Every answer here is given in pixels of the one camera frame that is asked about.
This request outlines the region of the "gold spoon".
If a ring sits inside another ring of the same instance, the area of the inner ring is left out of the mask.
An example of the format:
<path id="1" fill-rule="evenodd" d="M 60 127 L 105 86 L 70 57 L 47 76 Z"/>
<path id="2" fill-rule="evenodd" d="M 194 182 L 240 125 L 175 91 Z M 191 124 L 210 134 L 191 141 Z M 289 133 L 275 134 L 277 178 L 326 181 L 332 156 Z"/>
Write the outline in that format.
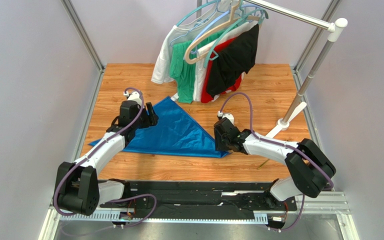
<path id="1" fill-rule="evenodd" d="M 265 160 L 262 164 L 260 164 L 256 169 L 257 170 L 260 170 L 261 168 L 263 168 L 267 163 L 269 162 L 269 159 Z"/>

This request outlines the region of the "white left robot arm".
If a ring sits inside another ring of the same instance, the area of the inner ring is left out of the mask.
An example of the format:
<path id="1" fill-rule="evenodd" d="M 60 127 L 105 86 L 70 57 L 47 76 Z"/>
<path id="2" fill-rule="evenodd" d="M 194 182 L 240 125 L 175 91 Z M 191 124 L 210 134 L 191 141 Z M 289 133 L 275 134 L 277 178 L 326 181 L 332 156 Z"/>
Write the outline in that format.
<path id="1" fill-rule="evenodd" d="M 121 200 L 127 183 L 119 179 L 99 181 L 109 161 L 124 150 L 139 129 L 154 127 L 159 117 L 140 90 L 128 87 L 119 114 L 99 142 L 73 162 L 64 161 L 57 169 L 52 204 L 62 216 L 90 216 L 97 207 Z"/>

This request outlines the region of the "white t-shirt left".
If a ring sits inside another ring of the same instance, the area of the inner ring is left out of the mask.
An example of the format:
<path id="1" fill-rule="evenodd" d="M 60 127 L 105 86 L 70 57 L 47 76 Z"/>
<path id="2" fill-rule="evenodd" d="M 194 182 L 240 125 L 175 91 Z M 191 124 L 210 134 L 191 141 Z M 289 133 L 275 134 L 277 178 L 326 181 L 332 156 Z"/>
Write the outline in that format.
<path id="1" fill-rule="evenodd" d="M 166 37 L 162 42 L 161 49 L 157 57 L 157 60 L 155 62 L 152 77 L 151 77 L 151 81 L 156 84 L 163 84 L 163 83 L 169 83 L 174 81 L 174 79 L 170 77 L 170 66 L 171 66 L 173 52 L 170 55 L 166 45 L 166 40 L 167 40 Z"/>

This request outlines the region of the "white t-shirt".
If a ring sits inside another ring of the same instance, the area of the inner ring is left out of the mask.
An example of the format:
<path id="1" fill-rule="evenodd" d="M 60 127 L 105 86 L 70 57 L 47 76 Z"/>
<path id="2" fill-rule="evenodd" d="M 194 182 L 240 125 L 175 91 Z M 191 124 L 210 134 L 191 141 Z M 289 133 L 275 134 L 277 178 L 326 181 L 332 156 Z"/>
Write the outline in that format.
<path id="1" fill-rule="evenodd" d="M 222 50 L 227 45 L 230 44 L 236 37 L 240 36 L 242 33 L 245 33 L 252 29 L 257 23 L 246 22 L 238 27 L 234 27 L 229 31 L 225 36 L 223 36 L 214 49 L 215 51 Z M 196 56 L 206 55 L 206 52 L 213 46 L 215 41 L 222 35 L 224 31 L 218 31 L 213 33 L 202 42 L 197 45 L 197 53 L 191 53 L 190 57 L 195 58 Z M 183 60 L 186 49 L 192 41 L 185 41 L 182 43 L 176 43 L 172 52 L 172 59 L 169 68 L 169 76 L 173 78 L 177 83 L 177 97 L 173 96 L 173 101 L 178 101 L 179 103 L 190 104 L 192 102 L 201 102 L 202 92 L 204 85 L 206 83 L 207 73 L 211 71 L 211 62 L 208 63 L 207 68 L 204 67 L 205 57 L 199 59 L 198 62 L 193 64 L 188 64 Z M 239 75 L 238 79 L 235 81 L 234 85 L 227 88 L 223 94 L 236 91 L 240 86 L 241 81 L 245 77 L 245 74 L 248 74 L 249 70 L 246 70 Z"/>
<path id="2" fill-rule="evenodd" d="M 170 66 L 171 66 L 173 52 L 170 55 L 166 45 L 166 40 L 167 40 L 166 37 L 162 42 L 161 49 L 157 57 L 157 60 L 155 62 L 152 77 L 151 77 L 151 81 L 156 84 L 163 84 L 163 83 L 169 83 L 174 81 L 174 79 L 170 77 Z"/>

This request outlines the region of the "white t-shirt middle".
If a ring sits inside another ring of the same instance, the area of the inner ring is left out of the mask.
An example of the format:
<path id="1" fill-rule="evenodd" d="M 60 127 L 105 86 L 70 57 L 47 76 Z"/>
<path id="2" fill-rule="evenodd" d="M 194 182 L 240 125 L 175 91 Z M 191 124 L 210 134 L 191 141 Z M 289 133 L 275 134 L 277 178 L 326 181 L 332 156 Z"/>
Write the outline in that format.
<path id="1" fill-rule="evenodd" d="M 242 33 L 245 33 L 252 29 L 257 23 L 246 22 L 238 27 L 234 27 L 229 31 L 225 36 L 223 36 L 214 49 L 215 51 L 222 50 L 227 45 L 230 44 L 236 37 L 240 36 Z M 224 31 L 218 31 L 213 33 L 202 42 L 197 45 L 197 53 L 191 53 L 190 57 L 195 58 L 196 56 L 206 55 L 206 52 L 213 46 L 215 41 L 222 35 Z M 198 62 L 193 64 L 188 64 L 183 60 L 186 49 L 192 41 L 185 41 L 182 43 L 176 43 L 172 52 L 172 59 L 169 68 L 169 76 L 173 78 L 177 83 L 177 97 L 173 96 L 173 101 L 178 101 L 179 103 L 190 104 L 192 102 L 201 102 L 202 92 L 204 85 L 206 83 L 207 73 L 211 71 L 211 62 L 208 63 L 207 68 L 204 67 L 205 57 L 199 59 Z M 249 70 L 246 70 L 239 75 L 238 79 L 235 81 L 234 85 L 227 88 L 223 94 L 236 91 L 240 86 L 241 81 L 245 77 L 245 74 L 248 74 Z"/>

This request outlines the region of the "white clothes rack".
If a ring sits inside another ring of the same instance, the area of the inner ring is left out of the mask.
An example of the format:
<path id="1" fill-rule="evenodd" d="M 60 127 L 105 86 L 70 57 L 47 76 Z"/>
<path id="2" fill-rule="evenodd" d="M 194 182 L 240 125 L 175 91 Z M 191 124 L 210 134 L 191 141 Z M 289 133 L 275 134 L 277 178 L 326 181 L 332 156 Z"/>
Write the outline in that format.
<path id="1" fill-rule="evenodd" d="M 307 106 L 307 103 L 302 100 L 303 96 L 305 95 L 306 90 L 308 89 L 310 83 L 312 82 L 313 78 L 315 77 L 317 71 L 319 70 L 320 66 L 322 65 L 323 61 L 325 60 L 328 52 L 330 51 L 331 47 L 334 45 L 334 43 L 338 40 L 343 30 L 347 27 L 348 21 L 345 18 L 339 18 L 334 22 L 329 22 L 331 18 L 333 17 L 335 11 L 339 7 L 341 0 L 331 0 L 327 9 L 325 10 L 325 13 L 322 16 L 322 19 L 318 19 L 291 9 L 287 9 L 285 7 L 269 3 L 264 0 L 249 0 L 248 3 L 250 3 L 253 6 L 256 7 L 262 7 L 265 10 L 269 10 L 284 16 L 287 16 L 289 18 L 304 22 L 306 24 L 312 25 L 317 27 L 317 29 L 312 34 L 311 39 L 309 40 L 308 44 L 306 45 L 303 53 L 301 54 L 301 57 L 298 60 L 297 65 L 294 67 L 293 71 L 296 75 L 300 73 L 300 70 L 306 63 L 307 59 L 310 56 L 310 53 L 312 49 L 314 48 L 314 45 L 317 43 L 317 40 L 319 40 L 320 36 L 322 35 L 322 31 L 328 31 L 329 35 L 327 37 L 327 41 L 322 48 L 321 52 L 319 53 L 317 59 L 315 60 L 312 68 L 310 69 L 309 73 L 307 74 L 307 77 L 305 78 L 304 82 L 300 85 L 300 88 L 297 90 L 297 93 L 294 97 L 294 100 L 292 101 L 288 111 L 285 113 L 285 116 L 283 118 L 280 118 L 275 127 L 266 135 L 267 138 L 274 138 L 277 134 L 279 134 L 281 131 L 285 131 L 290 126 L 290 122 L 300 113 L 302 112 L 305 107 Z"/>

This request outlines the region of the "green t-shirt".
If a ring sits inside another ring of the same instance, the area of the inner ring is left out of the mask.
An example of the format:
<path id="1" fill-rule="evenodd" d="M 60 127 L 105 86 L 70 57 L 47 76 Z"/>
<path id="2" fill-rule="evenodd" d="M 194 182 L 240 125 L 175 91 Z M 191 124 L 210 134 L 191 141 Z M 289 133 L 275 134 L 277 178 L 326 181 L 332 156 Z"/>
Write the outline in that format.
<path id="1" fill-rule="evenodd" d="M 184 60 L 186 49 L 192 40 L 177 43 L 173 47 L 169 76 L 177 83 L 177 101 L 190 104 L 200 102 L 204 87 L 207 69 L 204 59 L 188 64 Z"/>

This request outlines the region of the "red t-shirt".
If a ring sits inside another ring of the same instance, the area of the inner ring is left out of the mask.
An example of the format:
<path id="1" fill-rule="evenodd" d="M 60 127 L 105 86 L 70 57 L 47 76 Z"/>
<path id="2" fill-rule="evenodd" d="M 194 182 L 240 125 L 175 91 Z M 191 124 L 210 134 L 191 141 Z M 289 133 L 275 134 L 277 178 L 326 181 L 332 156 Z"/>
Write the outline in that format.
<path id="1" fill-rule="evenodd" d="M 206 104 L 216 100 L 219 95 L 235 92 L 241 85 L 244 72 L 238 73 L 234 71 L 233 76 L 237 76 L 237 78 L 232 80 L 231 72 L 223 72 L 220 57 L 210 60 L 200 101 Z"/>

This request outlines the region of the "teal plastic hanger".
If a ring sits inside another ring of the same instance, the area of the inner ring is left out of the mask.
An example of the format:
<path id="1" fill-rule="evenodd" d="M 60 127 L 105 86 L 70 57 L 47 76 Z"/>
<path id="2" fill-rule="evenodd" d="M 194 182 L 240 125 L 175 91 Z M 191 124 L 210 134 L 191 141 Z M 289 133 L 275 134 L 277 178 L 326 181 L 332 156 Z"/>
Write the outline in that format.
<path id="1" fill-rule="evenodd" d="M 197 49 L 194 49 L 191 52 L 191 54 L 189 55 L 190 58 L 198 58 L 198 61 L 204 59 L 203 66 L 207 68 L 209 61 L 215 59 L 215 57 L 212 57 L 211 54 L 215 52 L 216 46 L 229 39 L 239 36 L 243 32 L 250 30 L 254 26 L 254 24 L 251 24 L 251 22 L 252 21 L 248 20 L 243 21 L 237 25 L 234 25 L 230 30 L 228 30 L 228 28 L 225 28 L 217 33 L 212 34 L 207 39 L 203 40 L 197 46 Z"/>

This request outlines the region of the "teal hanger left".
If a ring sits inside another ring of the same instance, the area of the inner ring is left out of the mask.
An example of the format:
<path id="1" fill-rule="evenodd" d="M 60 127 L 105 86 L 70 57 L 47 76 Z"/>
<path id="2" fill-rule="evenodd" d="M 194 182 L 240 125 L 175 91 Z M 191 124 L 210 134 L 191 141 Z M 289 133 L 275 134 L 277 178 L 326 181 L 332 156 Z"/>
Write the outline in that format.
<path id="1" fill-rule="evenodd" d="M 188 19 L 189 17 L 191 17 L 192 15 L 197 15 L 197 17 L 201 17 L 202 16 L 202 9 L 203 8 L 206 8 L 208 6 L 211 6 L 211 5 L 218 5 L 219 4 L 219 0 L 207 0 L 206 3 L 203 3 L 202 0 L 198 0 L 197 1 L 197 7 L 190 11 L 188 14 L 186 14 L 183 18 L 181 18 L 177 23 L 176 23 L 176 26 L 180 26 L 186 19 Z"/>

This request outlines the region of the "blue plastic hanger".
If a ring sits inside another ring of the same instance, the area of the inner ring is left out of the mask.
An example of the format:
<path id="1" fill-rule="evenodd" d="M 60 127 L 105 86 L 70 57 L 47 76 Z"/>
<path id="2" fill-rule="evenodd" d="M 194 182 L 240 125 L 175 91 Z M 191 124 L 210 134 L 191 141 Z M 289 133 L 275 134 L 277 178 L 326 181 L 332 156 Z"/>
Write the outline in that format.
<path id="1" fill-rule="evenodd" d="M 230 12 L 224 10 L 218 12 L 216 10 L 205 13 L 199 20 L 194 20 L 186 25 L 175 25 L 166 37 L 166 46 L 171 56 L 174 45 L 194 40 L 206 27 L 211 29 L 216 24 L 222 23 L 229 19 Z"/>

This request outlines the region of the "black t-shirt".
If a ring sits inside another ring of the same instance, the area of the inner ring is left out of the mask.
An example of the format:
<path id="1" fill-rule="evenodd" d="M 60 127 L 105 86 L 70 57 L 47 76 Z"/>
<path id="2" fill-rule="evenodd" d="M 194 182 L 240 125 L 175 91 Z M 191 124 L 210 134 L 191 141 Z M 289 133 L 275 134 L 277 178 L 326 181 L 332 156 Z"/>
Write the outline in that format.
<path id="1" fill-rule="evenodd" d="M 228 40 L 227 46 L 216 51 L 218 57 L 220 57 L 222 72 L 231 73 L 232 80 L 237 78 L 237 76 L 233 76 L 234 71 L 239 74 L 242 72 L 247 74 L 254 67 L 259 31 L 260 25 L 255 24 L 250 30 L 241 33 L 232 40 Z"/>

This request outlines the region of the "blue cloth napkin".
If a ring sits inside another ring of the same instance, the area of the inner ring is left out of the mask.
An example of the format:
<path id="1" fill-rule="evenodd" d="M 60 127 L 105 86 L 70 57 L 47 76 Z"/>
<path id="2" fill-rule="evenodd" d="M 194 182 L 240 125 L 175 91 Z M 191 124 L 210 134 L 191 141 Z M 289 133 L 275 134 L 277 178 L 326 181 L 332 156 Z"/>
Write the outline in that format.
<path id="1" fill-rule="evenodd" d="M 153 105 L 156 126 L 138 129 L 124 152 L 185 157 L 222 158 L 228 153 L 215 149 L 215 139 L 170 97 Z"/>

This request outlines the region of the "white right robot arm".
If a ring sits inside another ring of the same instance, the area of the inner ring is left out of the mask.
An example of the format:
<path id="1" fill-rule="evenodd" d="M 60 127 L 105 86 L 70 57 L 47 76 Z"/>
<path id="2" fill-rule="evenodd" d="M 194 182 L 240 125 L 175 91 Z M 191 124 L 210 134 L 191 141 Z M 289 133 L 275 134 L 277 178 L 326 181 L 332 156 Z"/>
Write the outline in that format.
<path id="1" fill-rule="evenodd" d="M 282 141 L 250 129 L 240 131 L 230 113 L 218 112 L 217 118 L 213 126 L 216 150 L 260 156 L 287 167 L 290 176 L 272 183 L 266 190 L 269 198 L 279 202 L 297 195 L 316 198 L 333 188 L 337 170 L 313 140 Z"/>

